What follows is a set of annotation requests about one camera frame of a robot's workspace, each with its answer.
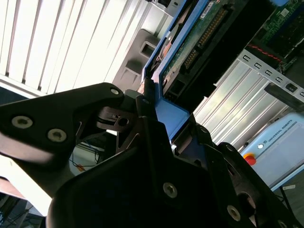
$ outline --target white slats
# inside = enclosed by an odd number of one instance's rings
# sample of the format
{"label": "white slats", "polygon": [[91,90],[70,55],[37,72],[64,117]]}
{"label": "white slats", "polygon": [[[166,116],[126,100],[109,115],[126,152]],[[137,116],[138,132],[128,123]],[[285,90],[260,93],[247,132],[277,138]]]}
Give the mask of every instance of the white slats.
{"label": "white slats", "polygon": [[5,75],[7,72],[7,64],[8,64],[9,52],[10,52],[9,49],[10,40],[11,40],[13,24],[14,24],[16,3],[17,0],[9,0],[6,9],[6,18],[5,18],[5,26],[3,32],[3,42],[2,42],[1,58],[0,58],[0,74],[2,75]]}
{"label": "white slats", "polygon": [[1,57],[3,36],[4,36],[4,27],[5,27],[5,18],[6,18],[7,7],[8,7],[8,0],[0,1],[0,57]]}
{"label": "white slats", "polygon": [[171,20],[144,0],[2,0],[0,79],[21,94],[112,82],[137,32],[160,37]]}
{"label": "white slats", "polygon": [[25,75],[25,84],[34,89],[38,89],[40,83],[59,5],[60,0],[45,0],[41,3]]}
{"label": "white slats", "polygon": [[34,28],[38,0],[20,1],[13,40],[9,77],[22,82]]}
{"label": "white slats", "polygon": [[61,12],[59,14],[58,22],[56,24],[52,44],[51,44],[51,47],[50,47],[50,50],[49,50],[49,53],[47,56],[46,65],[45,65],[45,68],[44,68],[44,71],[42,74],[42,80],[41,80],[40,86],[41,86],[41,91],[44,93],[46,93],[48,91],[49,84],[51,82],[52,75],[54,73],[56,62],[57,62],[57,60],[60,60],[60,58],[58,58],[58,57],[59,57],[59,52],[60,52],[62,44],[63,44],[63,39],[65,37],[65,34],[69,33],[69,31],[67,30],[67,24],[69,22],[69,18],[71,20],[75,19],[75,21],[76,21],[77,13],[75,13],[75,12],[77,12],[77,11],[79,12],[81,3],[82,3],[81,0],[77,0],[75,2],[75,7],[73,10],[74,14],[71,14],[74,0],[65,0],[63,2],[63,6],[62,6]]}
{"label": "white slats", "polygon": [[113,37],[119,18],[125,8],[126,0],[109,1],[107,10],[100,18],[92,37],[84,61],[75,79],[75,87],[89,86],[103,82],[103,68],[108,63],[107,48]]}
{"label": "white slats", "polygon": [[120,68],[124,57],[127,51],[134,40],[136,33],[142,28],[142,24],[144,23],[147,14],[151,9],[151,4],[148,4],[146,1],[139,0],[138,8],[135,10],[135,15],[129,24],[125,36],[120,44],[120,48],[118,49],[113,62],[109,70],[106,72],[105,82],[112,82],[118,69]]}
{"label": "white slats", "polygon": [[72,8],[72,12],[71,15],[69,17],[68,20],[68,24],[65,30],[65,34],[60,46],[60,51],[59,54],[57,56],[57,60],[54,66],[54,70],[52,71],[51,68],[52,66],[50,66],[50,73],[52,73],[51,76],[51,81],[49,83],[49,85],[47,84],[47,81],[45,81],[44,83],[44,87],[42,87],[42,91],[47,92],[48,94],[52,94],[54,93],[56,86],[57,86],[57,82],[59,80],[61,71],[62,71],[62,67],[64,65],[66,56],[67,56],[67,51],[68,48],[70,46],[70,42],[71,42],[71,38],[74,34],[75,31],[75,26],[77,24],[78,18],[80,17],[81,11],[83,10],[84,6],[85,6],[86,0],[75,0],[73,8]]}
{"label": "white slats", "polygon": [[86,50],[95,31],[96,24],[101,16],[104,2],[104,0],[89,0],[86,2],[85,9],[76,26],[73,39],[68,49],[56,92],[73,88]]}

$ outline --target circuit board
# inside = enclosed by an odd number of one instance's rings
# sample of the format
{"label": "circuit board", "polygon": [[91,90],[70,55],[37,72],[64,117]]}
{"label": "circuit board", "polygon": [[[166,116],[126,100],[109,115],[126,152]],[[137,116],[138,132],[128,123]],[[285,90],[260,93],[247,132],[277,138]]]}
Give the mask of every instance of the circuit board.
{"label": "circuit board", "polygon": [[201,48],[208,41],[216,26],[220,24],[222,18],[225,16],[226,11],[223,6],[227,4],[228,0],[211,1],[200,19],[196,22],[187,36],[182,46],[170,62],[166,71],[163,74],[163,82],[166,83],[171,80],[171,75],[176,72],[181,65],[185,63],[186,67],[191,64],[191,60],[195,58],[195,46],[198,44]]}
{"label": "circuit board", "polygon": [[263,28],[258,34],[259,39],[264,44],[267,44],[301,4],[301,0],[290,0],[286,5],[278,7],[269,20],[263,25]]}

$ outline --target green circuit board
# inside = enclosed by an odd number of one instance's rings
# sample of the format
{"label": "green circuit board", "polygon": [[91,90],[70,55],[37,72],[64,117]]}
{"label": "green circuit board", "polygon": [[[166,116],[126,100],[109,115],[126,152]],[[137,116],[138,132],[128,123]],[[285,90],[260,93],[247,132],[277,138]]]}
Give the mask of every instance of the green circuit board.
{"label": "green circuit board", "polygon": [[171,75],[179,69],[179,67],[185,62],[185,60],[187,60],[187,58],[191,58],[191,52],[193,51],[194,47],[198,42],[201,41],[201,39],[203,38],[202,36],[204,34],[208,34],[208,29],[210,28],[210,25],[212,25],[212,22],[216,21],[214,20],[214,18],[219,15],[221,9],[223,9],[222,6],[227,4],[227,2],[228,0],[211,1],[207,5],[201,17],[193,26],[193,29],[186,37],[182,46],[179,48],[176,55],[170,62],[166,71],[164,72],[162,77],[164,82],[169,81],[171,79]]}
{"label": "green circuit board", "polygon": [[286,5],[278,7],[268,21],[263,25],[260,40],[267,44],[284,22],[302,4],[301,0],[290,0]]}

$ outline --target black cable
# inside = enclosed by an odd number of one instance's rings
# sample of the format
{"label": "black cable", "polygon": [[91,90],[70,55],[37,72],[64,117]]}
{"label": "black cable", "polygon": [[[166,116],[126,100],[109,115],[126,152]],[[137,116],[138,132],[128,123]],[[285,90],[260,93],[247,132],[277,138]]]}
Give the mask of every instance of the black cable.
{"label": "black cable", "polygon": [[17,219],[19,219],[21,216],[23,216],[25,213],[27,213],[29,210],[31,210],[33,208],[33,206],[31,206],[29,209],[26,209],[23,213],[20,213],[19,215],[17,215],[16,217],[14,217],[14,218],[12,218],[11,220],[11,222],[8,224],[8,225],[6,225],[6,226],[4,226],[3,228],[8,228],[8,227],[10,227],[14,222],[15,222],[15,220],[17,220]]}

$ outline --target gray plastic part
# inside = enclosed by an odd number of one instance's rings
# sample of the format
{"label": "gray plastic part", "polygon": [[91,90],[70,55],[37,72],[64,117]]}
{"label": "gray plastic part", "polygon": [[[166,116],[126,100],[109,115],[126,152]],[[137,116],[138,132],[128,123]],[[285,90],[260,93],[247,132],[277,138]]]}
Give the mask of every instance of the gray plastic part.
{"label": "gray plastic part", "polygon": [[144,29],[139,30],[113,80],[113,84],[122,91],[127,89],[137,90],[141,84],[143,67],[149,60],[158,42],[159,39],[154,37],[150,32]]}

